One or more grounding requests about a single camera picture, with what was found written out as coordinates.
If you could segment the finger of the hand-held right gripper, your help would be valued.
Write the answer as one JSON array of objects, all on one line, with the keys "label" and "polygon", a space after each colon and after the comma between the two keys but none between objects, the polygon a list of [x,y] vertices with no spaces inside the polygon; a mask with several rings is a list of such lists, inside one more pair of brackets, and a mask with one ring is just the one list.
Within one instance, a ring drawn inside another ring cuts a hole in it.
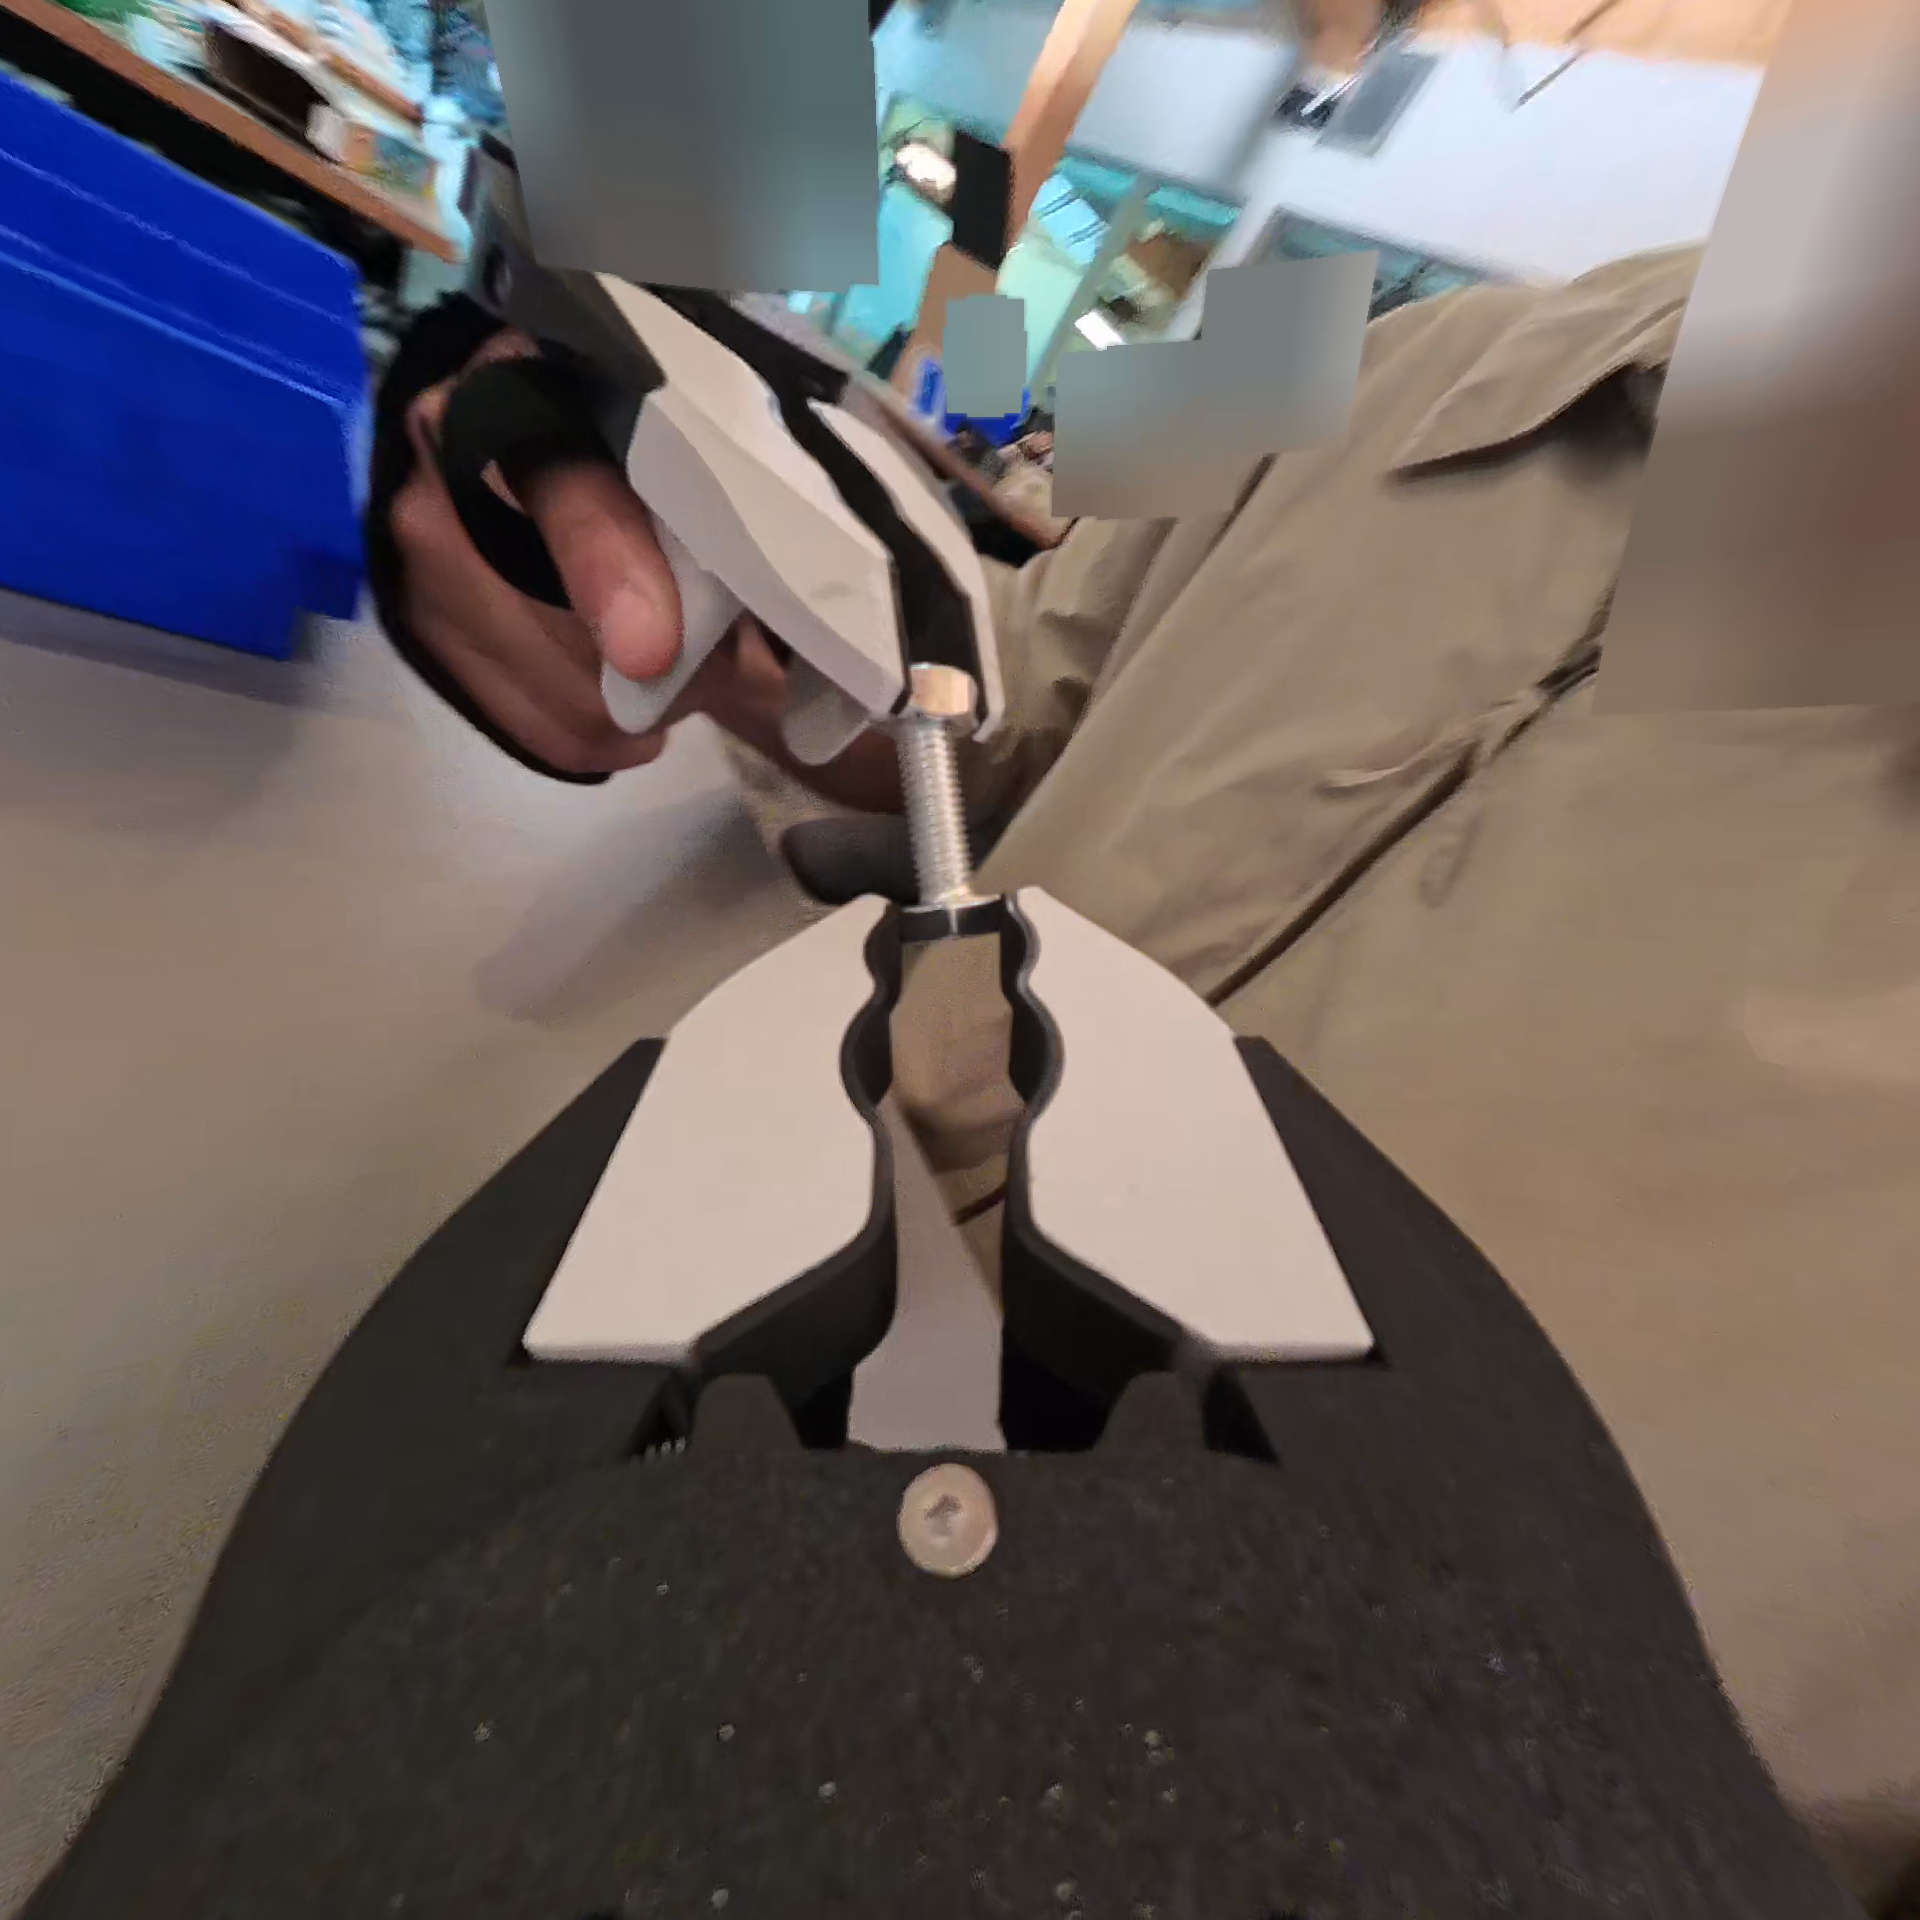
[{"label": "finger of the hand-held right gripper", "polygon": [[1004,714],[998,644],[985,568],[940,489],[869,418],[814,396],[784,396],[784,432],[831,480],[848,509],[889,549],[896,570],[903,696],[882,718],[854,718],[805,665],[789,700],[785,738],[854,738],[897,720],[906,668],[940,664],[967,670],[978,686],[964,738],[990,736]]},{"label": "finger of the hand-held right gripper", "polygon": [[776,408],[730,422],[684,390],[652,394],[629,445],[629,480],[654,517],[680,610],[678,657],[629,678],[629,718],[665,718],[740,616],[784,637],[854,718],[903,696],[896,570]]}]

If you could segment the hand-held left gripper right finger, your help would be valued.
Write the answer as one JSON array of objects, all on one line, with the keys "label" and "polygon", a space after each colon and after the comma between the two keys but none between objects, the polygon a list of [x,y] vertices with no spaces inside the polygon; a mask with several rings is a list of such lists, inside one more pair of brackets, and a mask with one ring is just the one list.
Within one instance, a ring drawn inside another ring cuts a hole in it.
[{"label": "hand-held left gripper right finger", "polygon": [[1253,1058],[1175,973],[1042,889],[1004,899],[1021,1102],[1001,1188],[1001,1434],[1093,1443],[1142,1377],[1226,1424],[1229,1374],[1376,1332]]}]

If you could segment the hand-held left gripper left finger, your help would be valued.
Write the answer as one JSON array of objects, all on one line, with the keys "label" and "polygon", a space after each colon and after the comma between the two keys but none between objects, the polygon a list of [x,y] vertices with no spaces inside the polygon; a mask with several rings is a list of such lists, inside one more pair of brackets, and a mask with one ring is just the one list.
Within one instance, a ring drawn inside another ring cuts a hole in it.
[{"label": "hand-held left gripper left finger", "polygon": [[521,1347],[636,1362],[697,1398],[764,1378],[806,1443],[849,1441],[897,1306],[897,910],[840,906],[663,1040]]}]

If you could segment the steel hex bolt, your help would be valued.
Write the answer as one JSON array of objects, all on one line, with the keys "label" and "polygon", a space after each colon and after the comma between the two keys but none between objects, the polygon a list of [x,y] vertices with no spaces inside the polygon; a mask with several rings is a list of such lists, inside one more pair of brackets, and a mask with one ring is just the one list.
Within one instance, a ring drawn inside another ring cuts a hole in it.
[{"label": "steel hex bolt", "polygon": [[956,723],[910,712],[894,723],[914,901],[901,908],[903,939],[976,937],[1001,918],[1001,896],[976,889],[969,817],[956,756]]}]

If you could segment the blue plastic bin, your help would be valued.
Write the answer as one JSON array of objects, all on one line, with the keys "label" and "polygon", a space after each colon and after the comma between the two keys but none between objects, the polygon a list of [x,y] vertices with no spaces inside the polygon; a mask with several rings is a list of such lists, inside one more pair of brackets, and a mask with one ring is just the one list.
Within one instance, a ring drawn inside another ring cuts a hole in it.
[{"label": "blue plastic bin", "polygon": [[282,660],[350,620],[372,397],[346,258],[2,82],[2,584]]}]

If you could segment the person's right hand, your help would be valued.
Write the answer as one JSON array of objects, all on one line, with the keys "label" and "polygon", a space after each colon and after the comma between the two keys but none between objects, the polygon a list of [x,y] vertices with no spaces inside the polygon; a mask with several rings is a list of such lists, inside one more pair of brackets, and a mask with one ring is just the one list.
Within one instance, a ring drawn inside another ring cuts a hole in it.
[{"label": "person's right hand", "polygon": [[894,742],[862,734],[825,766],[782,740],[785,658],[748,616],[684,686],[668,723],[630,736],[613,723],[601,668],[658,678],[680,654],[680,602],[649,512],[622,478],[569,465],[534,478],[518,506],[560,570],[567,609],[508,588],[472,549],[440,474],[440,426],[456,378],[404,412],[414,468],[391,508],[400,616],[423,657],[508,742],[569,777],[610,777],[660,756],[669,729],[702,716],[805,788],[842,810],[897,814]]}]

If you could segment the wooden board document stand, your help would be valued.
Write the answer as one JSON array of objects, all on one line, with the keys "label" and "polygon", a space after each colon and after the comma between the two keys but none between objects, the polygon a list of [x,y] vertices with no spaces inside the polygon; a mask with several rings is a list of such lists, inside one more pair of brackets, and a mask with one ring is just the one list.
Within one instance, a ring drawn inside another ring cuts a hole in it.
[{"label": "wooden board document stand", "polygon": [[998,294],[997,269],[956,244],[941,244],[927,265],[919,315],[910,329],[896,384],[910,412],[937,434],[946,432],[948,353],[946,329],[956,307]]}]

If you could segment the colourful cardboard box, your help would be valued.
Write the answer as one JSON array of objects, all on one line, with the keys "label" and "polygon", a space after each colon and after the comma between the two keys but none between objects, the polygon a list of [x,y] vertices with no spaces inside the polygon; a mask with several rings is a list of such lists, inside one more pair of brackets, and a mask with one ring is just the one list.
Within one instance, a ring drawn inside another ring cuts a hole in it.
[{"label": "colourful cardboard box", "polygon": [[344,172],[386,193],[429,201],[439,165],[414,138],[320,104],[306,117],[306,141]]}]

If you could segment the black office chair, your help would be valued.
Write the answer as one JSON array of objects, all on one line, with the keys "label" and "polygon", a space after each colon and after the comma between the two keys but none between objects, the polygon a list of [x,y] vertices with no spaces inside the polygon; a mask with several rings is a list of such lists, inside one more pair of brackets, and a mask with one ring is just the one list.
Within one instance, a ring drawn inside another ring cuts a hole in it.
[{"label": "black office chair", "polygon": [[780,833],[776,850],[792,883],[818,906],[862,896],[917,906],[920,899],[910,830],[896,814],[806,818]]}]

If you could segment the black flag panel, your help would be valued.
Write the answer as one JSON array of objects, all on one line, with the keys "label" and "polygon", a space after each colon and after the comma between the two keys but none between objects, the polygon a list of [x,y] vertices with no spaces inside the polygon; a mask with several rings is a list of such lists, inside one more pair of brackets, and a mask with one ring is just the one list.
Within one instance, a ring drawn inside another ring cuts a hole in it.
[{"label": "black flag panel", "polygon": [[1007,252],[1015,165],[991,140],[950,130],[950,187],[946,190],[948,244],[969,264],[998,274]]}]

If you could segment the wooden table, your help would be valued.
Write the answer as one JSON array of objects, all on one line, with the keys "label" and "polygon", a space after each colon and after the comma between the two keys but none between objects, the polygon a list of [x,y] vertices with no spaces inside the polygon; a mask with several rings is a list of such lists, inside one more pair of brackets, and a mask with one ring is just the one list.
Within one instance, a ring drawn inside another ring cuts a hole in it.
[{"label": "wooden table", "polygon": [[68,6],[5,2],[5,22],[5,60],[25,65],[13,49],[20,35],[29,37],[25,45],[38,57],[58,45],[68,65],[81,61],[87,73],[109,75],[117,88],[129,90],[142,100],[201,129],[208,138],[220,138],[240,154],[253,155],[278,176],[300,180],[311,195],[344,209],[404,248],[446,264],[464,253],[464,240],[444,227],[433,201],[394,195],[384,182],[344,170],[308,148],[300,138],[276,130],[252,108],[220,90],[148,61],[120,37]]}]

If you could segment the wall vent grille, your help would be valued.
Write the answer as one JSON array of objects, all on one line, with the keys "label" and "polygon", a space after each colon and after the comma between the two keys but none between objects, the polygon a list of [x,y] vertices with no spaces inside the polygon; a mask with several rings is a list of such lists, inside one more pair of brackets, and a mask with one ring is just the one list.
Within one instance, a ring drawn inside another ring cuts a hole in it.
[{"label": "wall vent grille", "polygon": [[1396,40],[1374,51],[1369,65],[1335,104],[1324,146],[1376,155],[1430,82],[1434,67],[1438,54],[1409,41]]}]

